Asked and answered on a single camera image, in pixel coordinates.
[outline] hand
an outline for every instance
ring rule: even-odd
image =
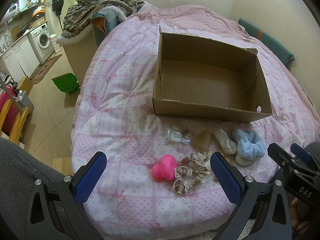
[[[299,235],[303,235],[308,228],[310,221],[304,221],[299,223],[299,218],[297,214],[297,206],[299,204],[299,199],[294,198],[290,204],[290,217],[291,217],[291,227],[295,229]]]

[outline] washing machine door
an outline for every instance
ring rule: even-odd
[[[41,32],[38,36],[38,45],[41,49],[49,47],[50,41],[47,32]]]

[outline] bedspread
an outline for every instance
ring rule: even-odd
[[[267,81],[273,116],[236,123],[161,117],[152,108],[159,44],[164,32],[197,35],[242,48],[257,48]],[[319,139],[320,117],[295,78],[260,41],[236,22],[195,5],[159,9],[149,5],[117,26],[98,48],[76,104],[72,165],[76,171],[96,153],[108,165],[84,208],[102,236],[115,239],[175,239],[216,229],[230,216],[231,204],[213,177],[185,195],[171,191],[172,181],[156,182],[151,167],[165,154],[181,160],[190,146],[164,146],[164,123],[175,122],[198,135],[208,128],[255,130],[266,145],[276,142],[290,151]],[[212,139],[210,149],[221,151]],[[239,167],[243,175],[267,182],[276,164],[265,155]]]

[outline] metal screw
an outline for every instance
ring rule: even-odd
[[[253,177],[251,177],[251,176],[246,176],[245,177],[245,180],[247,181],[247,182],[253,182]]]
[[[276,183],[276,185],[277,185],[277,186],[281,186],[281,185],[282,185],[282,182],[281,182],[281,181],[279,181],[278,179],[276,180],[276,182],[275,182],[275,183]]]
[[[64,182],[69,182],[72,179],[72,177],[70,175],[67,175],[63,178]]]
[[[35,181],[35,184],[38,186],[38,185],[40,185],[42,183],[42,180],[41,179],[37,179],[36,181]]]

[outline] pink toy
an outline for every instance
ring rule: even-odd
[[[176,167],[176,159],[172,155],[166,154],[163,156],[160,164],[153,165],[151,168],[151,174],[156,178],[157,181],[162,178],[172,180],[174,179],[174,168]]]

